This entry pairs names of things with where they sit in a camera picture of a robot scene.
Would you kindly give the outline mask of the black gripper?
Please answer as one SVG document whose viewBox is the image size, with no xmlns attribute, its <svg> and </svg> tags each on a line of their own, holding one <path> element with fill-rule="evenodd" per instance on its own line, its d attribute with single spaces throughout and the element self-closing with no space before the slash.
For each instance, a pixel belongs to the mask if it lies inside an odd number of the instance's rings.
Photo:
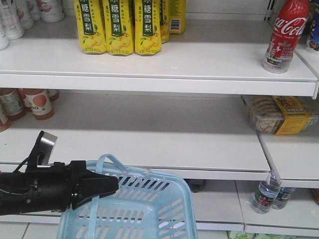
<svg viewBox="0 0 319 239">
<path fill-rule="evenodd" d="M 87 170 L 86 162 L 54 162 L 50 167 L 28 165 L 25 171 L 30 191 L 25 197 L 26 213 L 73 210 L 94 197 L 107 197 L 119 189 L 118 178 Z"/>
</svg>

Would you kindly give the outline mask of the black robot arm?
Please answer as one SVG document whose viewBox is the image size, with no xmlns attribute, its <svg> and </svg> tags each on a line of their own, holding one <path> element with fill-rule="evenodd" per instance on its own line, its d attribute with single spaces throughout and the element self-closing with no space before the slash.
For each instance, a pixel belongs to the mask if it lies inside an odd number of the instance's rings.
<svg viewBox="0 0 319 239">
<path fill-rule="evenodd" d="M 118 179 L 86 168 L 85 161 L 49 167 L 28 165 L 0 175 L 0 213 L 15 215 L 42 211 L 77 209 L 94 197 L 107 197 L 119 188 Z"/>
</svg>

